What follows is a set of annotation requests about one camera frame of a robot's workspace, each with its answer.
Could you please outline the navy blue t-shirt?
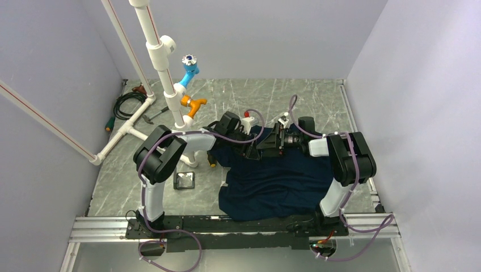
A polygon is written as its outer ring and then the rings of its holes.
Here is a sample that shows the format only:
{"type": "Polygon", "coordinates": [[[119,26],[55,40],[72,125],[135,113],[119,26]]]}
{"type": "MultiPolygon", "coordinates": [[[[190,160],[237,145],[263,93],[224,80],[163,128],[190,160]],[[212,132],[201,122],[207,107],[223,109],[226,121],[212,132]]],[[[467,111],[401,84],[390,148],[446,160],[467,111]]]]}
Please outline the navy blue t-shirt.
{"type": "Polygon", "coordinates": [[[246,159],[238,144],[216,139],[211,155],[229,170],[218,192],[222,212],[237,221],[262,220],[313,212],[333,180],[328,157],[311,157],[298,148],[284,155],[246,159]]]}

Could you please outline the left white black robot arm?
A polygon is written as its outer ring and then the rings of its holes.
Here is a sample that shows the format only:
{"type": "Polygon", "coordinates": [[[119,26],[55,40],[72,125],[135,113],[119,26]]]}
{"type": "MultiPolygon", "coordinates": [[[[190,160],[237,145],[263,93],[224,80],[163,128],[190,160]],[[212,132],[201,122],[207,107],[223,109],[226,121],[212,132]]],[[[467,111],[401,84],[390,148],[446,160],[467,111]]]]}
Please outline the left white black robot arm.
{"type": "Polygon", "coordinates": [[[166,180],[187,152],[212,151],[228,146],[244,157],[258,159],[255,146],[265,127],[263,117],[258,133],[252,131],[253,117],[239,118],[225,112],[220,120],[197,130],[174,131],[157,126],[135,152],[133,161],[141,180],[141,205],[136,217],[149,238],[159,236],[164,227],[163,207],[166,180]]]}

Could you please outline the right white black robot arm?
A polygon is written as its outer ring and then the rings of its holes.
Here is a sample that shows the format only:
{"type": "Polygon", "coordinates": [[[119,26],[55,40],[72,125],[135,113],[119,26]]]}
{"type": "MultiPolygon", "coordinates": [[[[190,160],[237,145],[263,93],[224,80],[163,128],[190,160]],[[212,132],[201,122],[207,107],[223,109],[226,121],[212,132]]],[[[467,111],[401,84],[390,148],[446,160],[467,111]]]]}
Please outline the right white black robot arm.
{"type": "Polygon", "coordinates": [[[333,230],[333,218],[342,217],[358,185],[377,173],[376,162],[361,132],[320,134],[308,117],[301,117],[293,129],[279,121],[256,148],[262,158],[281,156],[288,148],[297,148],[313,158],[329,158],[332,183],[318,205],[319,216],[312,221],[319,235],[333,230]]]}

